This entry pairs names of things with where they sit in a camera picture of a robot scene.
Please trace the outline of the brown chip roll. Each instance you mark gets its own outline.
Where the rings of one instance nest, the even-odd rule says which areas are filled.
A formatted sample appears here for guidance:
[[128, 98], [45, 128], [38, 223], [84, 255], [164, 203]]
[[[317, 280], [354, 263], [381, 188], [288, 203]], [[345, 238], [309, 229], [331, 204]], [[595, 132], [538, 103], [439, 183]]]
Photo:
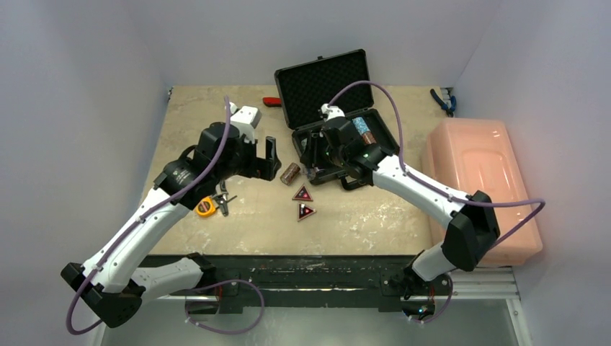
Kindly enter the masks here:
[[292, 162], [287, 169], [280, 175], [280, 181], [287, 185], [290, 186], [295, 179], [300, 175], [300, 165], [296, 164], [295, 162]]

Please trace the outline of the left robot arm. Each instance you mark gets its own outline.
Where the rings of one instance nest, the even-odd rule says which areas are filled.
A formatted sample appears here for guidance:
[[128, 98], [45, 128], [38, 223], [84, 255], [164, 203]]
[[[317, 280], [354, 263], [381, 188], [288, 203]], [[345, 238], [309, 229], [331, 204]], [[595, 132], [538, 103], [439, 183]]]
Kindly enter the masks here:
[[110, 328], [124, 324], [156, 298], [180, 291], [209, 293], [225, 280], [203, 255], [188, 254], [158, 267], [144, 266], [144, 259], [220, 182], [234, 175], [271, 181], [280, 166], [273, 137], [266, 137], [260, 158], [257, 141], [248, 137], [245, 125], [213, 123], [195, 145], [164, 167], [111, 241], [84, 263], [67, 264], [61, 277], [75, 290], [75, 300], [83, 301]]

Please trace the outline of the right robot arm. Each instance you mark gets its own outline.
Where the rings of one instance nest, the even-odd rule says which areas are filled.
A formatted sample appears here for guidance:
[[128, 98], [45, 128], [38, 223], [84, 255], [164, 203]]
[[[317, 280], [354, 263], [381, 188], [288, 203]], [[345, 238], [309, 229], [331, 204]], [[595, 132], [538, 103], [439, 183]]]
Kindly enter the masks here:
[[470, 272], [477, 267], [500, 236], [486, 193], [469, 195], [448, 187], [412, 169], [401, 156], [380, 144], [366, 144], [356, 125], [336, 110], [322, 118], [316, 140], [322, 145], [324, 161], [344, 170], [360, 185], [399, 196], [445, 227], [443, 240], [424, 250], [408, 266], [404, 282], [411, 292], [424, 292], [441, 274]]

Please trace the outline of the black poker set case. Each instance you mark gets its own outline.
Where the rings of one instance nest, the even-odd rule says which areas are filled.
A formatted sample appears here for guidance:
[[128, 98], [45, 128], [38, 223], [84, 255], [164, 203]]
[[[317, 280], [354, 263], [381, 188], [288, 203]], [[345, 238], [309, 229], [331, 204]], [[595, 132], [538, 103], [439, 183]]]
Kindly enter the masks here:
[[[312, 185], [339, 179], [345, 190], [363, 187], [362, 182], [348, 182], [348, 174], [326, 160], [327, 142], [320, 136], [324, 120], [321, 106], [335, 97], [345, 86], [370, 78], [367, 56], [363, 49], [281, 68], [275, 71], [285, 122], [292, 132], [292, 142], [299, 163], [305, 168]], [[352, 87], [334, 103], [353, 120], [361, 118], [371, 132], [371, 139], [383, 148], [398, 153], [399, 145], [373, 107], [373, 91], [368, 84]]]

